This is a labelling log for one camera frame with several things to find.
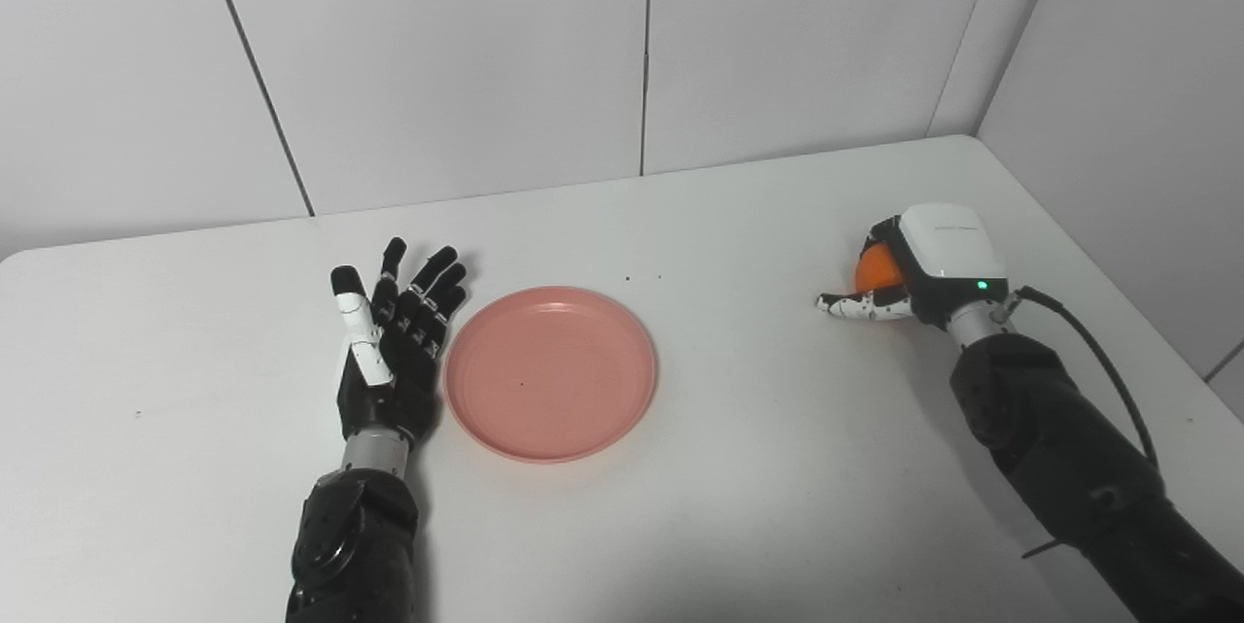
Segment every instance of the robotic arm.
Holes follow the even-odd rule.
[[[1244,621],[1244,577],[1166,497],[1143,423],[1149,456],[1080,394],[1054,349],[1010,325],[1015,305],[1035,300],[1082,331],[1049,296],[1009,291],[975,211],[928,203],[875,225],[856,286],[820,296],[817,307],[846,318],[916,317],[949,332],[960,349],[950,389],[972,435],[1054,543],[1079,550],[1137,621]]]
[[[302,504],[287,623],[406,623],[414,601],[419,510],[406,485],[411,451],[435,424],[437,362],[466,293],[457,251],[443,247],[398,293],[406,244],[384,251],[367,300],[357,270],[332,272],[350,353],[337,393],[346,451]]]

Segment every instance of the orange ball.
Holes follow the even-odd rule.
[[[856,291],[875,291],[877,287],[899,286],[903,275],[884,242],[867,247],[856,265]]]

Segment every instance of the black cable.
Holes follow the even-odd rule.
[[[1035,301],[1036,305],[1051,312],[1057,313],[1059,317],[1065,318],[1067,325],[1071,325],[1076,332],[1080,332],[1080,338],[1088,344],[1092,349],[1093,356],[1097,357],[1097,362],[1106,371],[1106,376],[1110,376],[1111,383],[1115,384],[1115,389],[1118,389],[1118,398],[1122,398],[1123,407],[1127,407],[1127,415],[1132,418],[1132,424],[1136,427],[1136,435],[1141,438],[1141,449],[1144,451],[1144,458],[1153,464],[1153,468],[1158,466],[1158,454],[1153,449],[1153,438],[1149,438],[1149,429],[1144,424],[1144,418],[1141,415],[1141,410],[1136,407],[1136,400],[1132,398],[1131,389],[1127,388],[1122,376],[1118,374],[1115,364],[1111,363],[1110,357],[1106,356],[1105,349],[1093,338],[1088,327],[1085,327],[1076,318],[1071,310],[1062,306],[1061,301],[1054,300],[1052,296],[1042,293],[1042,291],[1035,290],[1031,286],[1023,286],[1020,290],[1015,291],[1015,296],[1020,296],[1023,300]]]

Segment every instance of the white wall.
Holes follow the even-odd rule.
[[[1025,2],[653,0],[648,170],[964,131]],[[646,0],[236,4],[320,211],[639,173]],[[302,214],[223,0],[0,17],[0,256]]]
[[[311,201],[636,175],[644,0],[235,0]]]
[[[301,214],[223,0],[0,0],[0,259]]]
[[[980,131],[1199,372],[1244,339],[1242,47],[1242,0],[1040,0]]]
[[[646,170],[972,131],[1028,2],[652,0]]]

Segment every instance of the black arm cover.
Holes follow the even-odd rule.
[[[401,478],[326,475],[302,504],[287,623],[407,623],[418,509]]]
[[[1138,621],[1244,621],[1244,577],[1179,516],[1157,469],[1080,394],[1057,353],[990,336],[964,349],[950,387],[1024,504]]]

